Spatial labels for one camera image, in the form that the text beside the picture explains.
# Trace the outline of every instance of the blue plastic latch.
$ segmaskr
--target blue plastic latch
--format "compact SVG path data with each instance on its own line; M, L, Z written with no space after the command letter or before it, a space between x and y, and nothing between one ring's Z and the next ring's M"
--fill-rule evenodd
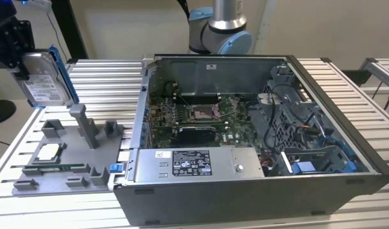
M110 166L110 173L122 173L123 171L123 164L113 164Z
M79 100L79 96L75 92L75 88L74 88L74 85L73 85L73 82L71 82L71 79L70 79L70 76L69 76L69 73L66 70L65 63L62 61L61 52L54 45L49 48L49 51L54 54L55 64L57 64L57 67L62 73L65 83L66 83L66 86L69 88L69 92L70 92L74 104L78 104L81 100Z
M190 12L189 21L210 18L213 16L213 7L200 7Z
M348 162L347 167L341 170L343 173L355 173L357 167L352 161Z
M315 168L313 163L311 161L296 162L292 165L292 170L293 170L295 174L316 172L316 168Z

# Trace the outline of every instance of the barcode sticker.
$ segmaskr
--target barcode sticker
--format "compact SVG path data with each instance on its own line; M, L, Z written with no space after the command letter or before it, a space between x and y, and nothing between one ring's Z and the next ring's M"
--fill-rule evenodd
M62 101L59 90L50 75L30 75L24 84L35 101Z

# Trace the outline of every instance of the hard drive label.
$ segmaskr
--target hard drive label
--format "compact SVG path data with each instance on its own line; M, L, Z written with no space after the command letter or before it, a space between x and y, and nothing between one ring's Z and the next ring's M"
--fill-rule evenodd
M54 84L50 75L30 75L30 79L24 81L35 101L61 101L61 93Z
M174 151L173 163L176 177L213 175L209 150Z

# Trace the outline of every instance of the metal frame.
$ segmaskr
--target metal frame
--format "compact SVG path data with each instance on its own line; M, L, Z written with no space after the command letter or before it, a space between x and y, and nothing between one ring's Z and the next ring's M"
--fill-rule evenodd
M389 165L388 114L332 63L324 63L320 59L300 59L300 61ZM118 118L129 128L125 131L119 162L129 160L127 148L134 122L134 95L137 95L134 91L141 88L138 78L142 77L138 63L141 61L87 60L71 66L74 71L70 77L81 99L87 102L87 115L98 119L103 116ZM34 113L26 124L28 126L20 131L0 160L0 178L3 176L6 180L15 179L16 171L20 171L16 166L27 163L30 158L27 153L40 140L40 124L47 118L57 117L67 125L75 125L75 121L65 115L66 111L65 107L49 107ZM30 224L35 228L46 228L51 225L62 228L130 227L113 193L14 198L11 190L11 181L0 183L0 227L18 228ZM331 216L190 225L190 228L389 228L389 184L376 194L352 199Z
M389 59L365 59L360 70L368 70L389 87Z

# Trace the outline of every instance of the motherboard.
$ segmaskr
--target motherboard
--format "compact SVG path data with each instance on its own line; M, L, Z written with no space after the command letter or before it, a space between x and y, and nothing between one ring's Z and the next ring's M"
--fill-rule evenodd
M158 98L150 106L154 148L254 147L257 132L240 94Z

